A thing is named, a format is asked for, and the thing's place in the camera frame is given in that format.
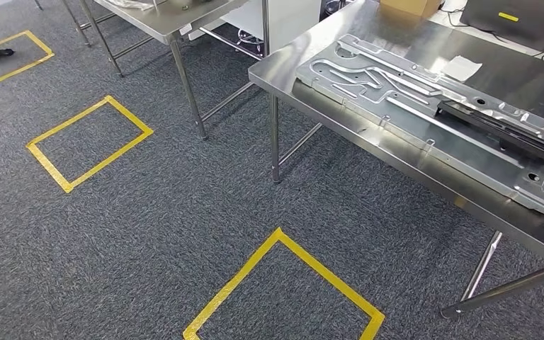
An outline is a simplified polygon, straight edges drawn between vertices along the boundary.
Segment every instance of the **cardboard box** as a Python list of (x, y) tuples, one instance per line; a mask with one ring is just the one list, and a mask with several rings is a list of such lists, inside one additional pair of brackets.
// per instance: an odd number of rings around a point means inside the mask
[(441, 0), (380, 0), (384, 6), (428, 18), (437, 12)]

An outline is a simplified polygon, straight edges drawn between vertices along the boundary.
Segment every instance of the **carpet floor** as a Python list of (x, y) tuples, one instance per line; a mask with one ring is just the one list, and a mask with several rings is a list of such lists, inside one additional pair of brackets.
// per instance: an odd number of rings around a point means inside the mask
[[(61, 2), (40, 2), (0, 6), (0, 40), (29, 30), (55, 54), (0, 82), (0, 339), (182, 339), (278, 227), (386, 316), (376, 339), (544, 339), (544, 286), (460, 319), (438, 313), (460, 297), (490, 227), (325, 128), (274, 185), (264, 92), (211, 118), (201, 141), (166, 46), (124, 56), (120, 78), (93, 30), (83, 46)], [(101, 27), (114, 50), (144, 36), (119, 18)], [(0, 75), (42, 57), (19, 39)], [(212, 38), (181, 52), (204, 111), (247, 82), (252, 60)], [(26, 145), (106, 96), (154, 133), (65, 193)], [(314, 122), (280, 109), (287, 149)], [(37, 146), (73, 181), (140, 133), (106, 105)], [(506, 237), (480, 290), (543, 266)], [(369, 321), (277, 244), (198, 335), (359, 339)]]

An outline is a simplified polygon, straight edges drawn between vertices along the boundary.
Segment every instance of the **aluminum plate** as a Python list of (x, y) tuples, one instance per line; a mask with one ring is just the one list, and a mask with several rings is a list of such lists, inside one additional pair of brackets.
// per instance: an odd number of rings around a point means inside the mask
[(346, 108), (527, 208), (544, 214), (544, 161), (507, 149), (499, 140), (448, 116), (453, 100), (506, 120), (544, 140), (544, 118), (476, 91), (443, 74), (345, 35), (297, 69), (297, 78)]

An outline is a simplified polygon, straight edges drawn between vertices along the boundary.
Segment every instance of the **metal table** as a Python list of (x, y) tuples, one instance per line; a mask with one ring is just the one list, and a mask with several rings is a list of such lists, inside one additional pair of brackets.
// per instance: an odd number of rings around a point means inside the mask
[[(84, 37), (85, 44), (88, 44), (88, 40), (86, 39), (86, 36), (82, 33), (82, 30), (84, 28), (82, 27), (82, 25), (78, 24), (72, 12), (69, 10), (66, 0), (62, 0), (62, 1), (64, 6), (66, 7), (66, 10), (68, 10), (69, 14), (72, 15), (72, 18), (74, 19), (76, 30), (79, 31), (82, 37)], [(205, 140), (208, 137), (207, 133), (205, 132), (205, 128), (203, 127), (203, 122), (207, 120), (208, 118), (210, 118), (212, 115), (214, 115), (216, 112), (218, 112), (221, 108), (226, 106), (230, 101), (238, 97), (238, 95), (245, 92), (251, 85), (253, 85), (253, 83), (251, 82), (246, 84), (245, 86), (243, 86), (242, 88), (240, 88), (239, 90), (231, 94), (228, 98), (220, 102), (218, 105), (216, 105), (212, 110), (207, 112), (205, 115), (201, 115), (197, 107), (195, 96), (193, 95), (193, 91), (191, 89), (191, 84), (188, 79), (186, 69), (182, 62), (182, 57), (181, 57), (179, 44), (178, 44), (179, 43), (178, 41), (181, 39), (183, 35), (189, 34), (195, 30), (201, 30), (204, 33), (209, 34), (215, 37), (216, 39), (222, 41), (223, 43), (227, 45), (231, 45), (234, 49), (239, 50), (253, 57), (256, 60), (261, 60), (259, 56), (251, 53), (245, 48), (236, 46), (233, 42), (230, 42), (227, 39), (203, 28), (203, 26), (215, 21), (216, 19), (225, 15), (231, 10), (239, 8), (240, 6), (245, 4), (247, 0), (209, 0), (209, 1), (191, 0), (186, 6), (180, 5), (177, 1), (174, 1), (174, 0), (168, 0), (165, 2), (161, 2), (160, 0), (158, 1), (160, 4), (156, 8), (147, 9), (146, 11), (142, 11), (140, 9), (134, 9), (134, 8), (126, 9), (126, 8), (118, 7), (116, 5), (113, 5), (107, 0), (94, 0), (94, 1), (97, 4), (111, 11), (112, 14), (95, 19), (88, 5), (86, 4), (86, 0), (80, 0), (80, 5), (84, 13), (86, 14), (86, 17), (89, 19), (89, 23), (90, 23), (90, 26), (85, 25), (85, 28), (86, 27), (95, 28), (96, 32), (98, 33), (99, 39), (101, 40), (101, 43), (103, 45), (103, 49), (109, 56), (109, 60), (112, 62), (116, 72), (121, 77), (123, 76), (123, 74), (122, 74), (122, 71), (120, 70), (120, 67), (118, 66), (118, 63), (116, 62), (118, 58), (144, 45), (145, 43), (148, 43), (150, 40), (153, 40), (153, 39), (165, 45), (170, 46), (172, 55), (174, 57), (174, 61), (176, 63), (176, 66), (178, 67), (178, 72), (180, 74), (181, 81), (183, 83), (186, 95), (188, 97), (188, 102), (191, 105), (191, 113), (195, 121), (195, 125), (197, 126), (197, 129), (202, 139)], [(139, 42), (136, 42), (135, 44), (125, 48), (124, 50), (121, 50), (120, 52), (112, 53), (103, 34), (101, 33), (101, 30), (99, 29), (98, 23), (100, 21), (107, 20), (108, 18), (110, 18), (110, 16), (114, 16), (114, 15), (119, 16), (125, 21), (133, 24), (135, 27), (139, 28), (140, 30), (148, 34), (149, 37)], [(262, 0), (262, 16), (263, 16), (263, 24), (264, 24), (263, 25), (264, 35), (268, 36), (269, 34), (268, 0)], [(264, 46), (265, 46), (265, 51), (269, 50), (268, 42), (265, 42)]]
[[(440, 161), (421, 162), (423, 150), (296, 80), (298, 66), (347, 33), (431, 70), (440, 69), (458, 55), (481, 62), (480, 71), (466, 81), (468, 86), (544, 117), (544, 62), (372, 0), (358, 0), (249, 69), (251, 81), (271, 95), (273, 180), (280, 181), (279, 166), (325, 125), (497, 230), (460, 302), (443, 309), (444, 317), (454, 317), (544, 283), (542, 269), (473, 297), (502, 233), (544, 258), (544, 215)], [(319, 122), (283, 156), (278, 150), (278, 99)]]

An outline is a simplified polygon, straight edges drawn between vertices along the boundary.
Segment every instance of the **white paper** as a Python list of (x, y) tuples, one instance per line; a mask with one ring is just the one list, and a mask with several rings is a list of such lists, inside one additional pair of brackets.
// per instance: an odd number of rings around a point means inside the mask
[(458, 81), (466, 81), (477, 73), (482, 64), (471, 62), (470, 60), (458, 55), (445, 65), (442, 72)]

